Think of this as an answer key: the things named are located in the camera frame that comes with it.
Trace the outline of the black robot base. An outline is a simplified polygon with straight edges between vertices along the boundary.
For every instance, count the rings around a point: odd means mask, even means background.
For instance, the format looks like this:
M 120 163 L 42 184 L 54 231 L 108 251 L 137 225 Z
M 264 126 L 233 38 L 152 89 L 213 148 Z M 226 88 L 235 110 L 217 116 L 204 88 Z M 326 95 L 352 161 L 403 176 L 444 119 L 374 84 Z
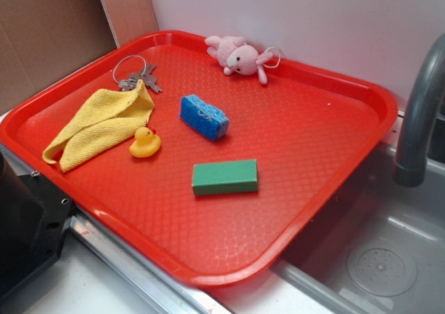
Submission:
M 73 211 L 47 177 L 18 175 L 1 156 L 1 301 L 60 258 Z

